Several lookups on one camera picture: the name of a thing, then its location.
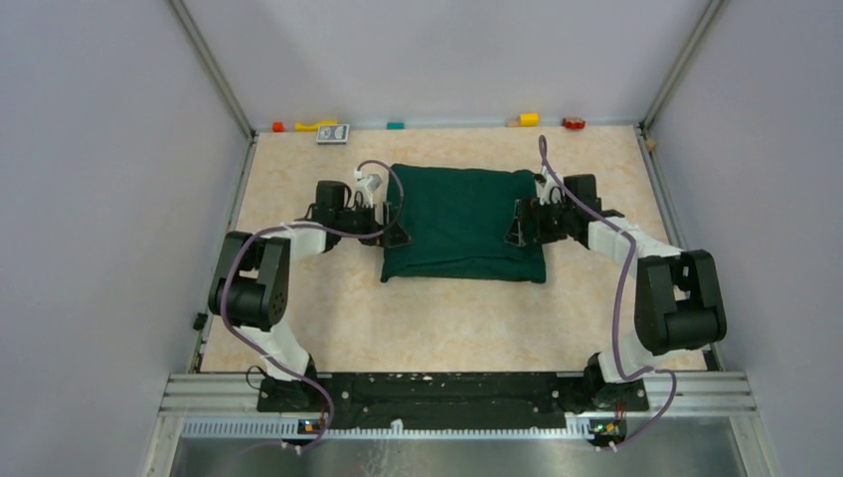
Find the dark green surgical drape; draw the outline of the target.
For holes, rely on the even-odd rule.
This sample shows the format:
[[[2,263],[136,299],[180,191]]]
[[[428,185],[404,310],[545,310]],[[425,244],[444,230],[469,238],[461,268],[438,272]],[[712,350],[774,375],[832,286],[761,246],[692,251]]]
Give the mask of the dark green surgical drape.
[[[515,205],[536,197],[528,170],[497,171],[392,166],[404,188],[391,183],[387,200],[404,202],[399,226],[411,242],[386,248],[380,280],[455,278],[508,282],[547,281],[538,244],[505,241]]]

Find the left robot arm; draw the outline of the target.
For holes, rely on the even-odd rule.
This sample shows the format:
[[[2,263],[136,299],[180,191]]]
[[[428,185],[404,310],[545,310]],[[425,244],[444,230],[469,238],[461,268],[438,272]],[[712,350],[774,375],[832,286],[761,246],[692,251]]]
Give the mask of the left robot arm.
[[[410,243],[399,224],[405,188],[398,179],[390,183],[398,190],[397,200],[377,206],[374,194],[381,184],[377,175],[354,186],[321,181],[303,218],[256,233],[225,235],[209,291],[209,310],[258,354],[271,378],[283,382],[281,398],[295,410],[313,407],[319,386],[306,376],[311,356],[284,319],[290,269],[299,260],[331,250],[341,239],[381,248]]]

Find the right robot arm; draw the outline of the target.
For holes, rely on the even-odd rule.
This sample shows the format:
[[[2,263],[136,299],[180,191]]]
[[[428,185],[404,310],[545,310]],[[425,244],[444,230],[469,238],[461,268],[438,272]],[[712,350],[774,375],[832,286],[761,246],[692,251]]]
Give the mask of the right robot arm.
[[[537,195],[517,201],[506,242],[525,247],[573,239],[620,268],[610,347],[590,359],[593,376],[583,382],[590,406],[611,408],[622,398],[622,383],[725,338],[727,317],[709,252],[671,245],[604,209],[591,174],[557,181],[543,172],[534,180]]]

